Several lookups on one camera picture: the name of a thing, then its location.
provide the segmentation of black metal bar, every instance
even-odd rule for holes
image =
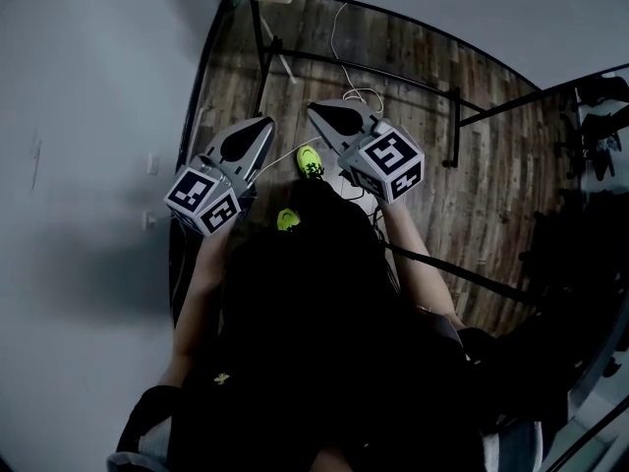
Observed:
[[[254,109],[254,117],[258,117],[260,115],[259,108],[262,105],[262,97],[264,96],[264,88],[266,87],[266,78],[268,77],[268,70],[271,68],[271,61],[273,61],[273,48],[276,44],[277,37],[273,38],[273,43],[271,44],[270,50],[267,52],[266,60],[262,65],[262,78],[259,81],[259,88],[257,90],[257,99],[256,99],[256,108]]]
[[[510,66],[505,65],[499,59],[496,59],[493,56],[491,56],[490,54],[487,54],[483,50],[479,49],[476,45],[472,45],[471,43],[466,42],[465,40],[462,40],[461,38],[458,38],[458,37],[456,37],[456,36],[454,36],[454,35],[452,35],[450,33],[447,33],[446,31],[443,31],[442,29],[432,27],[431,25],[427,25],[426,23],[423,23],[423,22],[421,22],[419,20],[410,18],[410,17],[405,16],[403,14],[399,14],[399,13],[394,12],[394,11],[389,11],[387,9],[383,9],[382,7],[377,7],[377,6],[372,5],[372,4],[366,4],[366,3],[363,3],[363,2],[358,2],[357,0],[334,0],[334,1],[341,2],[341,3],[344,3],[344,4],[349,4],[349,5],[355,5],[357,7],[363,7],[365,9],[370,9],[370,10],[376,11],[376,12],[381,12],[381,13],[386,14],[388,16],[391,16],[393,18],[397,18],[397,19],[400,19],[400,20],[403,20],[403,21],[407,21],[407,22],[413,23],[414,25],[417,25],[419,27],[423,27],[423,28],[425,28],[427,30],[434,31],[435,33],[439,33],[440,35],[443,35],[446,38],[449,38],[450,40],[455,40],[456,42],[460,43],[461,45],[463,45],[465,47],[468,47],[468,48],[470,48],[470,49],[472,49],[474,51],[477,51],[480,54],[483,54],[486,58],[489,58],[491,61],[494,61],[495,63],[500,65],[505,70],[508,70],[513,75],[515,75],[516,77],[518,77],[519,79],[521,79],[525,83],[529,84],[532,88],[534,88],[536,90],[540,90],[540,88],[538,88],[535,84],[533,84],[531,81],[529,81],[526,77],[524,77],[522,74],[519,74],[518,72],[513,70]]]
[[[270,47],[264,48],[265,52],[268,52],[270,50],[271,50]],[[376,75],[382,75],[384,77],[388,77],[389,79],[394,79],[395,81],[410,84],[411,86],[415,86],[416,88],[426,90],[428,92],[431,92],[432,94],[436,94],[437,96],[442,96],[452,101],[456,100],[456,96],[451,92],[445,92],[443,90],[433,88],[431,86],[427,86],[426,84],[423,84],[419,81],[414,81],[406,77],[392,74],[384,70],[379,70],[378,68],[361,65],[359,63],[352,63],[351,61],[345,61],[343,59],[330,58],[328,56],[320,56],[319,54],[311,54],[310,52],[294,51],[290,49],[279,49],[275,51],[275,53],[281,54],[282,56],[291,56],[293,58],[303,58],[303,59],[309,59],[312,61],[321,61],[322,63],[330,63],[332,65],[339,65],[339,66],[344,66],[347,68],[355,68],[356,70],[363,70],[364,72],[369,72],[371,74],[376,74]],[[462,105],[467,106],[468,108],[471,108],[472,110],[476,110],[477,112],[481,112],[481,113],[485,112],[482,108],[480,108],[479,106],[476,106],[474,103],[470,103],[469,101],[461,99],[460,103]]]
[[[186,164],[188,157],[188,147],[190,146],[190,140],[193,136],[193,128],[195,126],[195,117],[197,116],[197,107],[199,105],[200,88],[203,85],[203,78],[205,77],[205,69],[209,61],[209,55],[212,52],[212,46],[214,40],[218,35],[220,24],[223,21],[223,17],[227,10],[231,7],[231,0],[221,0],[214,16],[214,21],[209,28],[205,44],[203,45],[203,51],[200,54],[199,67],[197,68],[197,76],[195,77],[195,83],[193,84],[193,91],[190,94],[190,101],[188,103],[188,112],[186,113],[186,121],[184,122],[184,130],[181,135],[181,143],[179,145],[179,155],[177,156],[177,167]]]
[[[249,0],[249,3],[252,6],[252,18],[254,19],[257,59],[259,60],[259,67],[264,69],[264,40],[262,39],[262,28],[259,19],[259,3],[256,0]]]
[[[463,119],[461,121],[461,127],[467,126],[469,124],[473,124],[478,121],[482,121],[483,119],[486,119],[487,117],[501,114],[502,112],[506,112],[507,110],[512,110],[513,108],[526,105],[527,103],[531,103],[533,101],[539,101],[540,99],[544,99],[547,96],[552,96],[553,94],[559,94],[560,92],[564,92],[565,90],[568,90],[568,89],[574,89],[582,81],[585,81],[587,79],[593,79],[596,76],[607,74],[615,70],[622,70],[623,68],[627,68],[627,67],[629,67],[629,63],[625,65],[613,67],[613,68],[608,68],[607,70],[596,72],[595,74],[590,74],[585,77],[580,77],[579,79],[575,79],[574,81],[569,81],[567,83],[559,84],[557,86],[553,86],[552,88],[547,88],[547,89],[531,92],[530,94],[525,94],[524,96],[520,96],[519,98],[512,99],[511,101],[507,101],[506,103],[502,103],[501,105],[494,106],[493,108],[490,108],[489,110],[486,110],[483,113],[480,113],[478,115],[473,115],[472,117],[468,117],[467,119]]]
[[[452,151],[452,159],[444,160],[443,165],[446,168],[459,167],[459,148],[461,146],[461,89],[454,90],[456,99],[454,100],[454,150]]]
[[[475,272],[463,269],[462,267],[454,265],[453,263],[447,263],[446,261],[442,261],[441,259],[435,259],[434,257],[425,256],[422,254],[416,254],[415,252],[411,252],[410,250],[406,250],[396,245],[385,243],[383,241],[380,242],[380,244],[384,248],[388,248],[394,254],[398,254],[400,256],[406,257],[407,259],[412,259],[413,261],[418,261],[420,263],[436,267],[437,269],[441,269],[442,271],[447,271],[450,274],[454,274],[459,278],[467,279],[468,281],[471,281],[476,285],[480,285],[481,287],[491,290],[491,292],[495,292],[496,294],[500,294],[501,296],[513,299],[514,301],[529,304],[531,306],[540,306],[543,304],[542,299],[534,296],[533,294],[529,294],[523,290],[505,285],[504,283],[493,281],[492,279],[480,276]]]

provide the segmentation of dark clothing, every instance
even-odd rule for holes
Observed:
[[[147,392],[119,449],[160,391],[172,471],[308,471],[326,442],[355,472],[484,470],[456,334],[395,292],[358,206],[318,180],[297,183],[291,203],[294,231],[265,231],[234,252],[207,365],[177,401],[172,388]]]

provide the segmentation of wooden floor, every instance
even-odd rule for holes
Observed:
[[[295,0],[289,6],[266,4],[261,13],[287,48],[331,55],[332,23],[340,4]],[[343,59],[402,74],[442,90],[460,87],[462,96],[490,108],[532,88],[457,42],[438,33],[347,6],[339,15],[334,45]],[[317,136],[309,125],[311,101],[340,98],[349,89],[336,66],[286,58],[293,84],[275,59],[261,111],[275,120],[276,137],[266,162]],[[201,93],[200,129],[192,151],[203,151],[212,136],[252,117],[259,68],[248,2],[229,13],[207,66]],[[563,131],[557,101],[526,105],[462,129],[461,159],[456,170],[441,161],[452,146],[452,110],[448,100],[404,84],[349,72],[356,87],[375,89],[384,100],[384,115],[401,124],[426,153],[425,181],[405,196],[432,255],[510,285],[526,287],[518,255],[530,246],[535,210],[558,209],[557,190],[570,188],[567,161],[557,159],[552,144]],[[375,96],[366,94],[378,109]],[[462,117],[475,112],[464,109]],[[338,176],[335,157],[322,140],[313,142],[325,165],[325,179],[345,198],[361,191]],[[286,206],[297,178],[294,159],[270,167],[257,180],[259,199],[249,217],[248,232],[272,225]],[[371,212],[366,195],[357,203]],[[504,299],[465,280],[444,275],[457,313],[467,325],[494,335],[513,329],[530,308]]]

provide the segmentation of cable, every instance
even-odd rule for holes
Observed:
[[[309,144],[310,142],[314,142],[315,140],[320,140],[321,137],[315,137],[315,138],[311,138],[309,139],[307,142],[303,142],[302,144],[299,144],[297,147],[293,148],[290,152],[285,153],[284,155],[282,155],[279,159],[275,159],[273,162],[271,162],[270,164],[264,166],[262,168],[262,170],[260,170],[257,175],[256,178],[254,178],[254,180],[251,181],[251,184],[249,187],[251,187],[254,182],[259,178],[259,176],[264,173],[264,171],[266,171],[268,168],[270,168],[273,164],[277,164],[279,161],[281,161],[284,157],[288,157],[290,154],[292,154],[294,151],[299,150],[300,147],[303,147],[305,144]]]
[[[477,285],[480,285],[481,287],[491,290],[492,292],[495,292],[496,294],[500,294],[504,297],[508,297],[509,299],[513,299],[514,301],[518,301],[525,304],[530,304],[532,306],[538,306],[540,304],[540,299],[538,297],[535,297],[522,290],[518,290],[517,288],[510,287],[509,285],[505,285],[504,283],[499,283],[497,281],[493,281],[492,279],[486,278],[484,276],[480,276],[479,274],[476,274],[475,272],[471,272],[467,269],[463,269],[462,267],[459,267],[452,263],[447,263],[446,261],[435,259],[434,257],[429,257],[422,254],[416,254],[415,252],[411,252],[410,250],[405,250],[396,245],[391,245],[390,243],[386,243],[382,239],[380,240],[380,244],[384,246],[384,248],[388,248],[394,254],[398,254],[400,256],[406,257],[407,259],[411,259],[413,261],[418,261],[420,263],[428,264],[429,266],[433,266],[433,267],[436,267],[437,269],[444,270],[446,272],[449,272],[450,274],[459,276],[460,278],[467,279],[468,281],[471,281],[472,283],[476,283]]]
[[[373,214],[372,214],[372,227],[373,227],[373,230],[375,231],[375,234],[377,235],[377,239],[379,240],[379,242],[380,243],[384,243],[384,233],[377,226],[378,221],[383,217],[383,215],[377,216],[377,213],[379,211],[380,211],[380,205],[376,206],[375,210],[373,211]]]
[[[344,200],[347,201],[355,201],[355,200],[359,200],[360,198],[362,198],[365,195],[365,189],[363,189],[363,193],[360,194],[359,196],[357,196],[356,198],[343,198]]]
[[[330,36],[330,48],[332,49],[332,53],[334,54],[334,57],[336,59],[340,59],[338,57],[338,54],[336,54],[336,49],[334,49],[334,34],[336,32],[336,20],[338,19],[338,15],[341,14],[341,11],[345,9],[346,5],[347,5],[346,3],[341,5],[341,8],[336,13],[336,16],[334,16],[334,24],[332,26],[332,35]],[[367,102],[361,96],[360,91],[370,91],[377,96],[377,99],[380,102],[380,109],[376,110],[375,113],[381,114],[384,111],[384,102],[382,101],[382,98],[380,97],[380,95],[372,88],[356,88],[356,86],[354,86],[354,83],[352,83],[352,80],[350,79],[350,75],[347,73],[347,69],[343,65],[341,65],[341,68],[343,69],[343,72],[345,72],[345,77],[347,78],[347,82],[352,87],[345,94],[343,94],[343,99],[359,99],[362,103],[367,105]]]

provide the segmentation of neon yellow sneaker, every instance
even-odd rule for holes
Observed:
[[[297,150],[297,165],[306,178],[323,178],[321,158],[311,146],[303,146]]]
[[[301,221],[299,215],[289,208],[282,209],[277,214],[277,228],[280,231],[292,231]]]

